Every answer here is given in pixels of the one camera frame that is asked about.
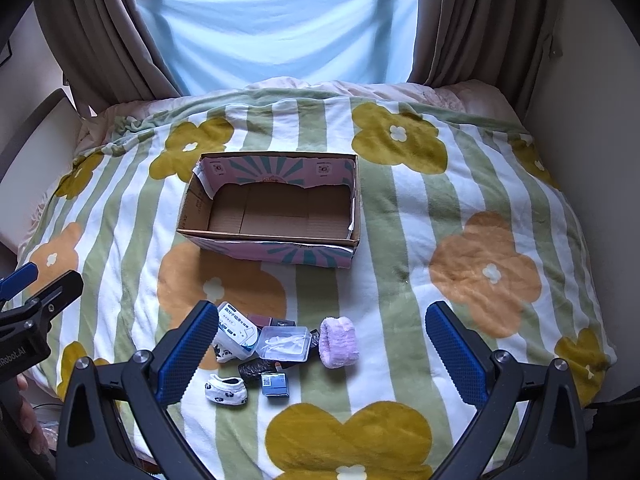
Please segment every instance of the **blue box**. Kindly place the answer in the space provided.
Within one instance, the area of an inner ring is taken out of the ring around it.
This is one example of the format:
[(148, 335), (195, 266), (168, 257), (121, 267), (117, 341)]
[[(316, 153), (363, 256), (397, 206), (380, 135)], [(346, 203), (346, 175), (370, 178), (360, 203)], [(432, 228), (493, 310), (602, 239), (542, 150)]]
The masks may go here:
[(262, 374), (262, 394), (267, 397), (289, 397), (285, 374)]

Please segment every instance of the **blue sheet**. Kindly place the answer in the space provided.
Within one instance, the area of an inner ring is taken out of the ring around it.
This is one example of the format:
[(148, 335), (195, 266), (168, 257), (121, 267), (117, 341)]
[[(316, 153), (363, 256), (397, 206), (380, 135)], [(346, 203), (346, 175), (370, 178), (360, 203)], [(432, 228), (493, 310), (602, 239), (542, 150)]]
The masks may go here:
[(411, 72), (417, 0), (136, 0), (184, 94), (288, 75), (397, 83)]

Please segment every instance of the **yellow flower print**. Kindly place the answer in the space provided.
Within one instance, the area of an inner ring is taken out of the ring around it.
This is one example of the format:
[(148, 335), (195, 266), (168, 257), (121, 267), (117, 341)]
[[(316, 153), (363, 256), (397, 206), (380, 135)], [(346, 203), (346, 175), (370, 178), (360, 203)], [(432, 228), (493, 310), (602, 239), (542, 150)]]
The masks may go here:
[[(66, 389), (69, 387), (69, 379), (71, 378), (71, 373), (74, 371), (76, 361), (81, 357), (86, 357), (86, 350), (78, 341), (73, 341), (65, 346), (60, 364), (60, 378), (62, 380), (56, 388), (56, 393), (62, 400), (65, 400)], [(96, 366), (109, 364), (106, 359), (101, 357), (94, 360), (94, 363)]]
[(604, 372), (609, 368), (609, 359), (600, 349), (595, 332), (591, 328), (583, 328), (575, 343), (568, 337), (562, 337), (554, 352), (569, 363), (580, 404), (586, 406), (600, 390)]
[(273, 418), (264, 439), (271, 461), (284, 471), (277, 480), (426, 480), (431, 442), (419, 412), (388, 400), (344, 424), (317, 406), (294, 404)]
[(385, 107), (364, 103), (354, 108), (352, 117), (360, 131), (351, 147), (369, 162), (404, 164), (426, 174), (447, 169), (447, 149), (438, 139), (438, 129), (420, 116), (393, 114)]
[(509, 144), (513, 150), (513, 155), (516, 156), (522, 167), (527, 170), (527, 173), (532, 174), (542, 182), (559, 189), (558, 183), (553, 180), (548, 169), (542, 165), (540, 154), (533, 142), (527, 144), (527, 141), (524, 139), (515, 139), (510, 140)]
[(82, 193), (91, 177), (94, 176), (94, 170), (100, 165), (103, 157), (103, 152), (95, 152), (89, 156), (78, 157), (73, 171), (60, 180), (55, 195), (66, 196), (67, 200), (71, 200)]
[(177, 174), (181, 181), (188, 182), (200, 155), (224, 152), (224, 144), (233, 134), (233, 126), (224, 117), (208, 119), (200, 126), (180, 123), (167, 137), (162, 153), (149, 166), (149, 176), (162, 180)]

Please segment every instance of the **brown curtain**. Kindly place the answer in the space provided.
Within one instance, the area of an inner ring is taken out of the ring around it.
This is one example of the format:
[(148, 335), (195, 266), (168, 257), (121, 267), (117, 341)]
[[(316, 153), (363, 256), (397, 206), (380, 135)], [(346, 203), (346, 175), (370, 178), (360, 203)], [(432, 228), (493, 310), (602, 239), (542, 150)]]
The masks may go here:
[(180, 97), (135, 0), (36, 0), (35, 7), (74, 97), (95, 112)]
[(560, 0), (418, 0), (409, 81), (496, 86), (523, 118), (548, 56)]

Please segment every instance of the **bedspread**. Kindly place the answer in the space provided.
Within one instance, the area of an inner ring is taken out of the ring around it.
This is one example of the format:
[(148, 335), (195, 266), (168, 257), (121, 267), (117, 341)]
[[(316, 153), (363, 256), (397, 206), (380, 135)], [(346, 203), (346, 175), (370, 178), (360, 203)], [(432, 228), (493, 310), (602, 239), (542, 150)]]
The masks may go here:
[[(203, 152), (357, 153), (362, 238), (351, 269), (234, 260), (176, 234)], [(200, 299), (317, 328), (354, 322), (360, 361), (290, 368), (290, 397), (210, 403), (207, 353), (171, 416), (219, 479), (425, 479), (474, 414), (424, 332), (444, 299), (492, 348), (518, 360), (568, 360), (583, 404), (615, 360), (602, 327), (577, 219), (519, 125), (416, 103), (312, 89), (232, 92), (118, 119), (111, 142), (84, 152), (19, 255), (38, 281), (67, 269), (84, 294), (53, 322), (52, 355), (32, 368), (64, 397), (75, 360), (99, 364), (153, 348)], [(126, 405), (136, 449), (148, 452)], [(506, 456), (514, 412), (493, 464)]]

